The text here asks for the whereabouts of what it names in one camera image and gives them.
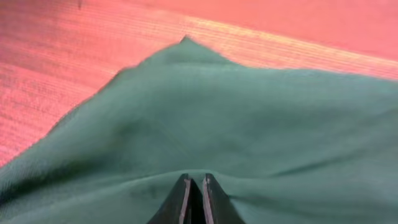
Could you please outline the green cloth bag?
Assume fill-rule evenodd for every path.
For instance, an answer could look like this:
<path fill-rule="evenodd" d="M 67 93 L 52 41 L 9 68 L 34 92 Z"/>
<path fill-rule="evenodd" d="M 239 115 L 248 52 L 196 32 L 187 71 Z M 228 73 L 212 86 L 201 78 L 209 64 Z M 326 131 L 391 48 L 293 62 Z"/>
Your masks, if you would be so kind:
<path fill-rule="evenodd" d="M 246 223 L 396 223 L 397 83 L 251 68 L 185 38 L 1 169 L 2 223 L 146 223 L 182 174 Z"/>

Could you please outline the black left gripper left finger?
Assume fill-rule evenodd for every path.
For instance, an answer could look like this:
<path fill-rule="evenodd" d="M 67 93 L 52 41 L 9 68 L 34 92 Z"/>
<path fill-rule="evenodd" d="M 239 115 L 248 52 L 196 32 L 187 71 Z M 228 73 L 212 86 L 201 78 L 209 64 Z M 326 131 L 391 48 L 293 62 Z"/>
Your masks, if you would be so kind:
<path fill-rule="evenodd" d="M 192 184 L 188 174 L 182 174 L 147 224 L 191 224 Z"/>

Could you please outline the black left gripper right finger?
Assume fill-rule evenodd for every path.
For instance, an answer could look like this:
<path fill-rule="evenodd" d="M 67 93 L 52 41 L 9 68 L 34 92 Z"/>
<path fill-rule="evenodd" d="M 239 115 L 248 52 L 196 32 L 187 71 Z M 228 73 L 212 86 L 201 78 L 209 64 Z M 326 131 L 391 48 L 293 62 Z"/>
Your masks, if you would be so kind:
<path fill-rule="evenodd" d="M 203 211 L 206 224 L 245 224 L 213 174 L 203 179 Z"/>

